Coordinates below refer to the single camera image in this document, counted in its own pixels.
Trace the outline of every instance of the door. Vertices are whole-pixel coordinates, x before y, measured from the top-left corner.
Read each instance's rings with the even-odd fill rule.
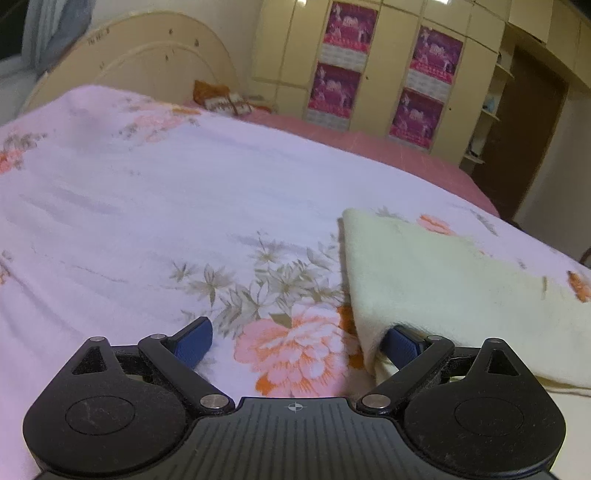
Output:
[[[516,49],[509,81],[472,179],[512,220],[545,155],[566,95],[566,84],[526,52]]]

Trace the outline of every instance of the cream blanket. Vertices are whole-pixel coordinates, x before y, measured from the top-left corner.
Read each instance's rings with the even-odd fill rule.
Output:
[[[346,265],[365,366],[393,325],[460,346],[505,339],[535,375],[591,387],[591,304],[471,240],[359,210],[343,214]]]

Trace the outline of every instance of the wall shelf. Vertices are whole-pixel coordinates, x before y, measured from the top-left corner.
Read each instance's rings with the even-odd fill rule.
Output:
[[[515,79],[515,77],[509,71],[509,69],[505,68],[500,63],[495,64],[495,73],[498,74],[498,75],[500,75],[500,76],[507,77],[507,78],[509,78],[511,80],[514,80]]]
[[[486,116],[492,118],[495,122],[500,122],[501,121],[499,119],[499,117],[497,117],[494,113],[490,113],[488,110],[482,109],[482,113],[484,113]]]
[[[484,163],[484,160],[482,160],[481,158],[475,157],[474,155],[470,155],[469,153],[466,153],[464,155],[464,158],[466,160],[470,160],[474,163],[478,163],[479,165],[482,165]]]

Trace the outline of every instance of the cabinet door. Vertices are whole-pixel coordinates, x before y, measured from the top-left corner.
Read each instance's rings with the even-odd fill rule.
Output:
[[[574,72],[585,85],[591,88],[591,28],[585,22],[581,22],[581,34],[577,58],[574,62]]]
[[[280,115],[302,118],[308,104],[308,90],[280,85],[277,89],[277,112]]]
[[[509,23],[546,43],[550,32],[553,0],[513,0]]]
[[[490,10],[503,20],[509,18],[511,0],[476,0],[476,3],[482,5],[487,10]]]
[[[571,70],[577,56],[580,25],[579,16],[571,8],[559,0],[554,1],[546,47]]]
[[[497,53],[466,39],[431,154],[459,165],[480,117],[482,104],[495,70]]]
[[[324,33],[329,3],[329,0],[296,2],[281,68],[282,82],[308,87],[316,66],[316,52]]]
[[[425,0],[384,0],[384,5],[420,15],[424,2]]]
[[[265,0],[256,28],[251,75],[279,80],[283,51],[296,0]]]
[[[439,25],[466,35],[472,4],[467,0],[453,0],[444,4],[439,0],[427,0],[423,16]]]
[[[468,24],[468,37],[491,50],[499,51],[504,31],[505,22],[484,7],[474,5]]]
[[[382,7],[365,76],[361,81],[350,130],[383,137],[392,121],[398,87],[404,80],[417,36],[418,17]]]

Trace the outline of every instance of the wooden headboard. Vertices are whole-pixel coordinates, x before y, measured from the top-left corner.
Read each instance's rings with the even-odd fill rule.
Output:
[[[105,85],[183,103],[193,82],[239,90],[236,70],[217,35],[175,12],[132,14],[82,37],[37,83],[21,109],[29,112],[80,85]]]

